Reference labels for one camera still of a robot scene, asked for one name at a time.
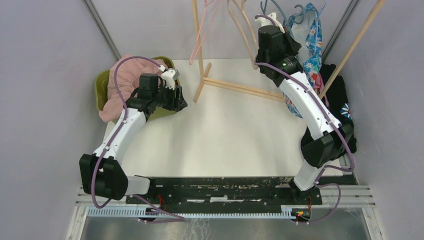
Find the metal floor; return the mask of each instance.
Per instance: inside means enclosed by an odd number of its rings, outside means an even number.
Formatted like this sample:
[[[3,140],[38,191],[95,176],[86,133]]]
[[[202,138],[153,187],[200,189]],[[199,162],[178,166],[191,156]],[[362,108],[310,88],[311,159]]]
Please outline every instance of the metal floor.
[[[312,209],[312,220],[328,213]],[[191,218],[144,224],[129,217],[87,217],[81,240],[370,240],[361,208],[339,208],[328,219],[296,226],[288,219]]]

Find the pink cloth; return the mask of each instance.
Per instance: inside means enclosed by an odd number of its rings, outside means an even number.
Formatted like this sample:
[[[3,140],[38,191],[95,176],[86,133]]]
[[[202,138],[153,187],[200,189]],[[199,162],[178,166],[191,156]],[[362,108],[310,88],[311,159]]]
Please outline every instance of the pink cloth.
[[[131,55],[126,54],[124,55],[113,67],[110,69],[109,72],[109,83],[107,84],[107,99],[108,101],[103,107],[103,110],[101,110],[98,115],[100,116],[101,120],[103,122],[107,123],[114,119],[119,118],[121,115],[122,110],[124,109],[124,106],[122,104],[122,101],[115,89],[114,84],[114,73],[117,65],[123,60],[128,57],[131,57]],[[154,60],[160,65],[167,66],[165,62],[162,59]],[[160,76],[162,74],[161,70],[158,69],[158,67],[153,64],[152,62],[144,59],[131,59],[126,62],[124,62],[118,70],[117,73],[117,84],[119,87],[120,92],[122,93],[122,96],[125,100],[130,98],[131,93],[134,91],[134,89],[139,87],[139,78],[141,74],[157,74]]]
[[[322,93],[324,91],[324,82],[323,77],[321,76],[321,73],[318,74],[318,77],[315,80],[315,86],[313,86],[313,89],[319,89],[319,93]],[[327,108],[330,107],[329,100],[327,99],[327,95],[324,95],[325,99],[325,105]]]

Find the gray wall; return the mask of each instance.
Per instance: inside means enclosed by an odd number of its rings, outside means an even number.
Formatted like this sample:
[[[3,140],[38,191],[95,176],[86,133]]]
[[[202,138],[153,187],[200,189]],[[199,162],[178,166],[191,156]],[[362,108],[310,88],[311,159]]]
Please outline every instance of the gray wall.
[[[192,4],[190,0],[92,0],[121,55],[164,55],[172,59],[188,59],[196,42]],[[207,8],[202,35],[206,32],[212,15],[221,1],[209,33],[202,45],[205,59],[248,58],[245,42],[227,9],[226,0],[217,0]],[[329,0],[321,15],[322,42],[325,46],[350,0]],[[277,0],[287,17],[299,9],[296,4],[312,2],[321,9],[325,0]],[[204,12],[204,0],[197,0],[199,21]],[[250,32],[238,8],[231,4],[244,32]],[[275,5],[268,1],[267,14],[278,13]],[[248,0],[245,13],[257,35],[259,24],[254,16],[260,14],[260,1]]]
[[[2,0],[0,36],[0,239],[63,239],[114,59],[81,0]]]
[[[355,132],[359,178],[369,184],[385,239],[423,239],[422,0],[387,0],[341,75]],[[338,64],[374,5],[361,1],[329,58]]]

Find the black garment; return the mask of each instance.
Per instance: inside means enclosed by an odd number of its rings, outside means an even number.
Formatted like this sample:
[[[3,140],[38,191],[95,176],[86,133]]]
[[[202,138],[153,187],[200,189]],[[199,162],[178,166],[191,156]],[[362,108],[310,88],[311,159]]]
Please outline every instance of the black garment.
[[[336,69],[336,65],[331,64],[331,65],[327,65],[327,64],[323,64],[321,67],[321,70],[319,71],[319,73],[322,76],[322,81],[324,84],[327,83],[327,81],[329,80],[331,74],[334,72],[334,70]],[[327,93],[326,93],[328,102],[330,104],[329,110],[330,112],[334,115],[335,118],[337,118],[342,125],[345,124],[350,124],[352,126],[352,128],[354,128],[354,123],[347,118],[346,116],[343,116],[340,112],[340,110],[343,108],[343,106],[345,104],[348,104],[348,96],[346,95],[346,89],[345,89],[345,82],[343,81],[343,77],[341,76],[337,76],[334,80],[334,82],[332,83],[331,87],[328,89]],[[306,143],[310,143],[312,142],[313,139],[311,137],[311,133],[309,131],[309,128],[306,128],[306,132],[303,135],[300,144],[303,146]],[[350,151],[352,153],[356,153],[357,151],[357,139],[355,138],[355,134],[352,136],[352,138],[350,139],[350,141],[347,143],[347,145],[350,148]],[[341,153],[341,156],[346,154],[346,150],[343,151]]]

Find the white platform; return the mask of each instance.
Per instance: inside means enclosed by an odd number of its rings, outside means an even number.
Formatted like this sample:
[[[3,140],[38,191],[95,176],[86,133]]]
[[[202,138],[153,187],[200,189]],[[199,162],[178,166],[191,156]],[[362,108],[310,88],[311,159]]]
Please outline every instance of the white platform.
[[[212,59],[209,77],[279,92],[254,71],[248,59]],[[188,107],[148,121],[126,152],[122,168],[129,176],[270,177],[294,176],[302,165],[300,140],[305,122],[284,102],[200,83],[197,62],[175,60]],[[105,136],[114,124],[109,122]],[[328,169],[325,176],[340,176]]]

